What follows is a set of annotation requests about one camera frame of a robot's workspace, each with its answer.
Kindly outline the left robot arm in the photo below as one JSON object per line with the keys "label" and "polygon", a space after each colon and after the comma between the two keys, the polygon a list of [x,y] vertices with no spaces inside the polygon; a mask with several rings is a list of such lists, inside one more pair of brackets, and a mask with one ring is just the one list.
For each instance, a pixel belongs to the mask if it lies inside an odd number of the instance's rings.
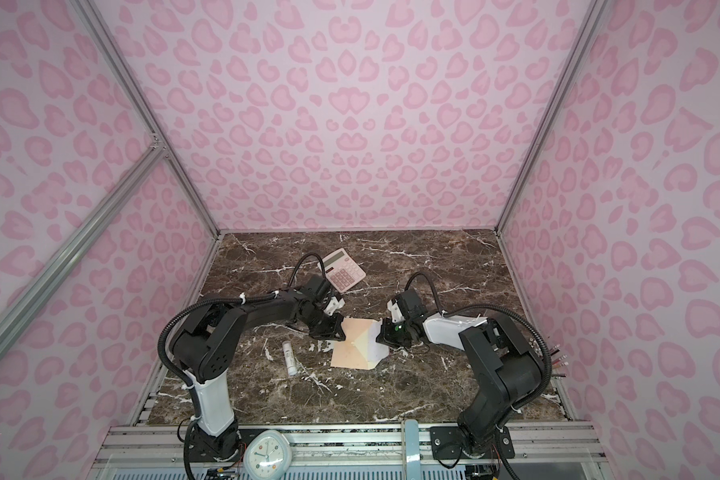
{"label": "left robot arm", "polygon": [[210,298],[177,313],[157,340],[160,362],[189,391],[193,415],[182,441],[183,461],[236,461],[243,440],[227,384],[243,333],[269,323],[302,323],[316,340],[340,341],[344,299],[324,277],[262,296]]}

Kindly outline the aluminium frame strut left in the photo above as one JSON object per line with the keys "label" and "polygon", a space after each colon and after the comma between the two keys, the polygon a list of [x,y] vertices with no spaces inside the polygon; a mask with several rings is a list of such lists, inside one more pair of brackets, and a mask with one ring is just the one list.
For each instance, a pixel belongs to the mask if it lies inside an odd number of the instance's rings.
{"label": "aluminium frame strut left", "polygon": [[187,195],[190,204],[199,215],[211,236],[215,240],[220,239],[222,236],[221,229],[213,220],[210,210],[205,205],[198,189],[191,181],[187,169],[182,165],[174,147],[168,140],[166,131],[161,126],[155,110],[149,104],[146,94],[126,62],[113,33],[104,21],[95,2],[72,0],[70,4],[75,9],[83,26],[88,30],[94,44],[103,55],[114,77],[119,82],[123,93],[150,132],[154,142],[166,152],[170,168],[184,193]]}

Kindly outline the light blue tape strip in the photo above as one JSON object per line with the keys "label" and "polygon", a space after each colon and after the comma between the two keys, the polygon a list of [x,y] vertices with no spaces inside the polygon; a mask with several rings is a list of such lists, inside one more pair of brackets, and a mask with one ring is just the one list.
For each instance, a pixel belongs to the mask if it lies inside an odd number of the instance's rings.
{"label": "light blue tape strip", "polygon": [[422,480],[419,423],[413,419],[406,419],[402,426],[403,478],[405,480]]}

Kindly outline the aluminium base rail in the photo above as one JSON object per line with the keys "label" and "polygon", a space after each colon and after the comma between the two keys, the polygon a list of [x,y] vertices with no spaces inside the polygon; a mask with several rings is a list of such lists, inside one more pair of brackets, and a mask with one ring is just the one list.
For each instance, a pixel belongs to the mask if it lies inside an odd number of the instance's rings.
{"label": "aluminium base rail", "polygon": [[[401,423],[280,425],[293,450],[289,479],[404,479]],[[423,479],[462,479],[492,458],[446,468],[433,458],[431,425],[419,423]],[[510,464],[523,479],[611,479],[594,427],[583,421],[510,424]],[[114,427],[91,479],[182,479],[182,444],[172,426]]]}

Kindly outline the aluminium frame strut right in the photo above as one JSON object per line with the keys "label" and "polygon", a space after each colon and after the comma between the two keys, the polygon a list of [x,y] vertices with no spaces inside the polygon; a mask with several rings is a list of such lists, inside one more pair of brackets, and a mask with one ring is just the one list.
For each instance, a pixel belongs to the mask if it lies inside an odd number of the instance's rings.
{"label": "aluminium frame strut right", "polygon": [[496,228],[494,229],[497,237],[501,237],[508,229],[512,214],[520,201],[521,193],[529,180],[547,138],[554,128],[566,97],[574,86],[587,55],[595,43],[602,24],[607,20],[612,4],[612,1],[595,0],[591,1],[588,6],[580,29],[574,38],[572,48],[565,62],[562,64],[554,88],[545,104],[543,115],[534,132],[530,146],[519,169],[518,176],[509,192],[507,203],[497,221]]}

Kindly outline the aluminium diagonal frame bar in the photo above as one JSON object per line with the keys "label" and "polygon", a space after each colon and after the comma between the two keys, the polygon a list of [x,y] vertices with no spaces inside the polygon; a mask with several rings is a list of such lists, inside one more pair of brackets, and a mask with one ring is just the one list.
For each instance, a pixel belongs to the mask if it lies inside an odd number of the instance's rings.
{"label": "aluminium diagonal frame bar", "polygon": [[164,159],[163,149],[164,144],[160,141],[150,146],[137,165],[127,172],[74,234],[45,263],[39,274],[16,296],[15,301],[2,312],[0,361]]}

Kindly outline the white desk clock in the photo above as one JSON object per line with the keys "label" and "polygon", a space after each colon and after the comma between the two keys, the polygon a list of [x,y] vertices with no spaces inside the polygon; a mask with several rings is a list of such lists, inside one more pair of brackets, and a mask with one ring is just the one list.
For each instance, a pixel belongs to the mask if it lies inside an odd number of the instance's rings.
{"label": "white desk clock", "polygon": [[266,430],[247,446],[243,464],[251,479],[281,479],[293,461],[293,450],[284,434]]}

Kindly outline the white glue stick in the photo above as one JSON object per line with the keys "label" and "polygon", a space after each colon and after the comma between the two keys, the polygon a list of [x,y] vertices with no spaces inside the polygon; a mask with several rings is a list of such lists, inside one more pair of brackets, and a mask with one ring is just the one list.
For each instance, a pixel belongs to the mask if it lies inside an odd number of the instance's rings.
{"label": "white glue stick", "polygon": [[299,373],[299,367],[294,355],[291,342],[285,341],[282,344],[282,350],[286,364],[287,374],[289,377],[295,377]]}

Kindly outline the peach envelope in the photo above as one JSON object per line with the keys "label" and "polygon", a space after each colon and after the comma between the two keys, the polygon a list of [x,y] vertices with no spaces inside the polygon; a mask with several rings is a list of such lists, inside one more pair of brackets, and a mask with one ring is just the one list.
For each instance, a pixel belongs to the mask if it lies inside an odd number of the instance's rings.
{"label": "peach envelope", "polygon": [[381,333],[380,321],[345,318],[342,328],[346,338],[333,343],[331,366],[354,370],[372,370],[387,358],[390,348],[378,343]]}

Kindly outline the red pencil cup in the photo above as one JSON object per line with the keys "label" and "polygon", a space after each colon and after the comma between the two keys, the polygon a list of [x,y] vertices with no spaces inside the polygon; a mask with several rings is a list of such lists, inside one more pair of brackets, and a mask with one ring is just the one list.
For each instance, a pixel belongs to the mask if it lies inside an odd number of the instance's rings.
{"label": "red pencil cup", "polygon": [[567,355],[561,352],[561,347],[559,345],[555,345],[550,351],[550,359],[552,361],[552,377],[566,378],[569,363],[567,361]]}

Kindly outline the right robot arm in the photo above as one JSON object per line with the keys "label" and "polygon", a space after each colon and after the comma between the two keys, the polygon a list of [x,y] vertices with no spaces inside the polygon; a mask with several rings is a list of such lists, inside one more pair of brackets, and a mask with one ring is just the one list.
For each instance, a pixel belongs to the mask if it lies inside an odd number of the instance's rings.
{"label": "right robot arm", "polygon": [[466,457],[513,458],[507,423],[551,380],[551,354],[538,330],[515,312],[491,304],[429,311],[414,289],[389,300],[387,310],[378,343],[407,348],[422,341],[458,349],[478,385],[454,427],[430,429],[433,458],[446,468]]}

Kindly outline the pink calculator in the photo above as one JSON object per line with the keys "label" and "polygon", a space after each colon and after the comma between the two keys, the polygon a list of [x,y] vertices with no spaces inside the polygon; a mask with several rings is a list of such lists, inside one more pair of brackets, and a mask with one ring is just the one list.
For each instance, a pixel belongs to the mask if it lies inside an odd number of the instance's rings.
{"label": "pink calculator", "polygon": [[340,293],[348,292],[366,277],[366,272],[344,248],[329,254],[323,264],[328,280]]}

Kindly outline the aluminium frame strut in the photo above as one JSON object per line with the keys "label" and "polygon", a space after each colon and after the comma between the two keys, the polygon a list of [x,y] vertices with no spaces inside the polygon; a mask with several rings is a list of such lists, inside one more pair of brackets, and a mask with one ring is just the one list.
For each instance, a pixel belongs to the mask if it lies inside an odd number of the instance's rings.
{"label": "aluminium frame strut", "polygon": [[521,193],[529,180],[547,138],[554,128],[566,97],[574,86],[587,55],[595,43],[602,24],[607,20],[612,4],[612,1],[595,0],[591,1],[588,6],[580,29],[574,38],[572,48],[565,62],[562,64],[554,88],[545,104],[543,115],[534,132],[530,146],[519,169],[518,176],[509,192],[507,203],[497,221],[496,228],[494,229],[497,237],[501,237],[508,229],[512,214],[520,201]]}
{"label": "aluminium frame strut", "polygon": [[198,189],[191,181],[187,169],[182,165],[174,147],[168,140],[166,131],[161,126],[155,110],[149,104],[146,94],[126,62],[113,33],[104,21],[95,2],[72,0],[70,4],[75,9],[83,26],[88,30],[94,44],[103,55],[114,77],[119,82],[123,93],[150,132],[154,142],[166,152],[170,168],[184,193],[187,195],[190,204],[199,215],[211,236],[215,240],[220,239],[222,236],[221,229],[213,220],[210,210],[205,205]]}

